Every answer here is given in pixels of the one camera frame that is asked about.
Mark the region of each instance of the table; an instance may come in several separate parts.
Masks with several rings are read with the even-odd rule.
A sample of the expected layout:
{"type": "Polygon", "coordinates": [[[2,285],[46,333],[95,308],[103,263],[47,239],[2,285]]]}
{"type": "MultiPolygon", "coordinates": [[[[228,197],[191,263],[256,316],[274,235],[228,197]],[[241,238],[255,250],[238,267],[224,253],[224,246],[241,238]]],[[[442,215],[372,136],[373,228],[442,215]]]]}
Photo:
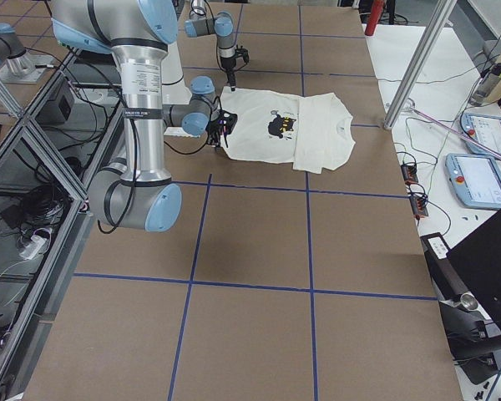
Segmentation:
{"type": "MultiPolygon", "coordinates": [[[[238,84],[335,92],[352,157],[310,175],[167,153],[180,219],[92,231],[24,399],[459,399],[357,12],[212,7],[249,49],[238,84]]],[[[224,83],[213,38],[179,46],[188,83],[224,83]]]]}
{"type": "MultiPolygon", "coordinates": [[[[368,38],[367,45],[379,79],[379,88],[384,104],[392,101],[399,85],[398,82],[389,81],[402,78],[422,34],[423,27],[379,25],[375,35],[368,38]]],[[[478,70],[474,67],[455,32],[451,28],[445,28],[417,80],[419,83],[445,82],[416,84],[411,98],[416,102],[417,109],[422,112],[435,119],[453,121],[459,112],[466,107],[464,102],[467,100],[468,94],[478,76],[478,70]]],[[[501,109],[496,104],[471,108],[468,109],[468,112],[501,116],[501,109]]],[[[429,200],[441,206],[449,214],[452,223],[445,240],[453,247],[493,215],[494,211],[464,208],[448,183],[445,170],[445,155],[449,153],[470,153],[464,142],[453,134],[448,136],[446,140],[446,133],[442,129],[415,119],[408,121],[411,132],[409,134],[406,126],[409,117],[417,118],[415,114],[404,114],[393,127],[392,134],[396,141],[396,150],[399,152],[404,151],[406,147],[406,151],[413,154],[418,162],[429,163],[434,163],[434,156],[422,152],[431,155],[440,153],[441,156],[438,157],[436,167],[427,164],[420,165],[417,175],[420,183],[427,190],[430,189],[429,200]],[[432,185],[430,185],[432,174],[433,180],[432,185]]],[[[455,124],[454,128],[460,130],[458,124],[455,124]]],[[[402,154],[398,154],[398,156],[399,160],[403,159],[402,154]]],[[[419,223],[419,235],[445,232],[448,227],[448,220],[445,215],[432,205],[428,206],[428,212],[429,217],[421,219],[419,223]]],[[[457,368],[457,375],[460,378],[464,399],[472,399],[478,391],[484,391],[486,395],[487,391],[482,387],[483,384],[479,386],[472,385],[462,369],[457,368]]],[[[497,399],[498,396],[501,397],[501,381],[493,394],[493,399],[497,399]]]]}

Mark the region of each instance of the black monitor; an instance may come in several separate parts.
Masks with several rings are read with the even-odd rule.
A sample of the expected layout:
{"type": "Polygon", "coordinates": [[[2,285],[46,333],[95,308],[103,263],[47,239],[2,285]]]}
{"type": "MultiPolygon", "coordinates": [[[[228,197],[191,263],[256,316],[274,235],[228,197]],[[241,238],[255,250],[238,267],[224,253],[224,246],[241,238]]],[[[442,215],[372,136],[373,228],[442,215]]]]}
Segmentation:
{"type": "Polygon", "coordinates": [[[501,209],[449,251],[448,259],[501,330],[501,209]]]}

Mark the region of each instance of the label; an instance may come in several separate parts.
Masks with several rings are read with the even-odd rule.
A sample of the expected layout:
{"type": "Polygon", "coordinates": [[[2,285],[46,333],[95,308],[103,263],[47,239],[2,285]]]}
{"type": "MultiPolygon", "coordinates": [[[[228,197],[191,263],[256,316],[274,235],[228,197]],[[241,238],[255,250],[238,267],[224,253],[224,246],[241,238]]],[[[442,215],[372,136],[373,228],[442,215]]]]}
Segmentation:
{"type": "Polygon", "coordinates": [[[120,64],[123,94],[149,94],[161,96],[161,71],[159,65],[120,64]]]}
{"type": "Polygon", "coordinates": [[[126,119],[162,119],[163,111],[160,109],[124,109],[126,119]]]}
{"type": "Polygon", "coordinates": [[[429,238],[428,243],[430,244],[438,259],[445,259],[448,257],[448,248],[443,243],[442,238],[440,238],[439,236],[429,238]]]}

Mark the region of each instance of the metal post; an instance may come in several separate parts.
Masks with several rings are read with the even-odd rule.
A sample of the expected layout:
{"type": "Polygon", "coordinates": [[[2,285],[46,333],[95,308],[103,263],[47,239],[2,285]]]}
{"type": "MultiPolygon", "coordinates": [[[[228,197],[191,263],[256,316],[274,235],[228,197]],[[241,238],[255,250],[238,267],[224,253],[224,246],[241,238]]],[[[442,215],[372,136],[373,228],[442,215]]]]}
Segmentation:
{"type": "Polygon", "coordinates": [[[457,0],[438,0],[431,20],[423,32],[419,45],[412,56],[412,60],[410,60],[407,72],[404,74],[399,89],[395,93],[390,109],[386,114],[384,129],[391,129],[395,125],[401,113],[401,109],[408,99],[410,92],[412,92],[412,88],[421,73],[423,65],[425,61],[427,61],[428,55],[431,53],[434,44],[438,40],[438,36],[440,32],[442,32],[442,28],[447,22],[449,14],[452,12],[456,2],[457,0]]]}
{"type": "Polygon", "coordinates": [[[17,100],[9,93],[8,88],[0,80],[0,101],[8,110],[12,117],[20,119],[23,116],[23,108],[17,100]]]}

